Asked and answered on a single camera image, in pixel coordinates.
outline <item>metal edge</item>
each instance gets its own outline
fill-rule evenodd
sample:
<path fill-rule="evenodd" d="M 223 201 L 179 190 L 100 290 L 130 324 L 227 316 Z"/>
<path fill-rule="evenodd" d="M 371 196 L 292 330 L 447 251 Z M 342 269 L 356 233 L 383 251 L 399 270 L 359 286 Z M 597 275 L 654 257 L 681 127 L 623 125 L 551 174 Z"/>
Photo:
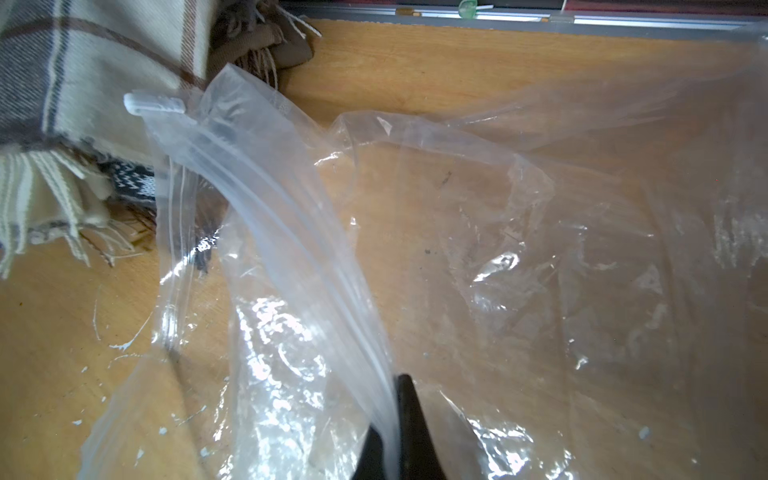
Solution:
<path fill-rule="evenodd" d="M 608 37 L 662 38 L 699 40 L 717 37 L 762 17 L 716 15 L 670 15 L 648 13 L 561 12 L 523 8 L 493 8 L 478 11 L 478 17 L 466 20 L 456 8 L 420 5 L 356 5 L 330 2 L 283 2 L 297 15 L 310 18 L 378 22 L 401 25 L 452 26 L 510 31 L 543 31 L 573 35 Z"/>

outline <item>brown fabric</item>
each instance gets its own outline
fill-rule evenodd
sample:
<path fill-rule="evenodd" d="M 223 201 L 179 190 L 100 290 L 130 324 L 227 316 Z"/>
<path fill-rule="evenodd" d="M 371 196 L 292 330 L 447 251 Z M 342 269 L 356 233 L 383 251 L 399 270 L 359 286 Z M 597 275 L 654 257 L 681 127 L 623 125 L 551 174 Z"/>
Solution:
<path fill-rule="evenodd" d="M 222 44 L 208 56 L 208 79 L 216 76 L 224 65 L 235 63 L 238 58 L 250 51 L 260 50 L 283 41 L 283 33 L 275 24 L 258 24 L 253 31 L 241 33 L 236 38 Z"/>
<path fill-rule="evenodd" d="M 267 17 L 267 21 L 274 22 L 283 31 L 283 43 L 270 47 L 275 65 L 278 70 L 291 68 L 312 60 L 312 49 L 305 38 L 301 38 L 299 32 L 278 12 Z"/>

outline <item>plaid fabric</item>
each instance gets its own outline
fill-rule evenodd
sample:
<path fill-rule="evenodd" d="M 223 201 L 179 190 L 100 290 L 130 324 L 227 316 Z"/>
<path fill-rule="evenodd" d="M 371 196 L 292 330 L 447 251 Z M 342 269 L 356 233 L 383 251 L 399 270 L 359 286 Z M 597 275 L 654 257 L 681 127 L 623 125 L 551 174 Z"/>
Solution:
<path fill-rule="evenodd" d="M 0 144 L 151 164 L 138 88 L 202 86 L 214 0 L 24 0 L 0 36 Z"/>
<path fill-rule="evenodd" d="M 144 125 L 125 111 L 123 94 L 202 87 L 217 5 L 10 0 L 0 6 L 1 275 L 33 237 L 66 237 L 75 256 L 88 260 L 79 230 L 105 226 L 101 201 L 114 192 L 94 161 L 151 165 Z"/>

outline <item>wooden table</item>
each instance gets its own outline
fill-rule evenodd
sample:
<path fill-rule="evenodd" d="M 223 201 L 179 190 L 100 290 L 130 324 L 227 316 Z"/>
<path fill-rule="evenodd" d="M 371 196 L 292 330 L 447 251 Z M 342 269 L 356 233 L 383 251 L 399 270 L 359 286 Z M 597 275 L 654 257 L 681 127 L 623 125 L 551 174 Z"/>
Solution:
<path fill-rule="evenodd" d="M 315 58 L 281 91 L 321 125 L 344 111 L 423 114 L 585 68 L 663 51 L 669 41 L 317 21 Z M 0 283 L 0 472 L 72 478 L 79 448 L 149 345 L 157 254 L 79 263 L 63 241 L 32 247 Z M 121 346 L 130 343 L 124 349 Z M 147 455 L 142 462 L 159 462 Z"/>

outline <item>black and white knit pattern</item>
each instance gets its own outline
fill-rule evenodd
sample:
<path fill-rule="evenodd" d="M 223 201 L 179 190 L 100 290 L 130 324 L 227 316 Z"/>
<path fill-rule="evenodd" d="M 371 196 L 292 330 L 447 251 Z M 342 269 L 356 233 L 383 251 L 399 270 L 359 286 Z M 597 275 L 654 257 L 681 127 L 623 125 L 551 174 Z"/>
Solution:
<path fill-rule="evenodd" d="M 109 174 L 114 195 L 126 204 L 154 208 L 154 170 L 143 165 L 111 160 L 101 165 Z"/>

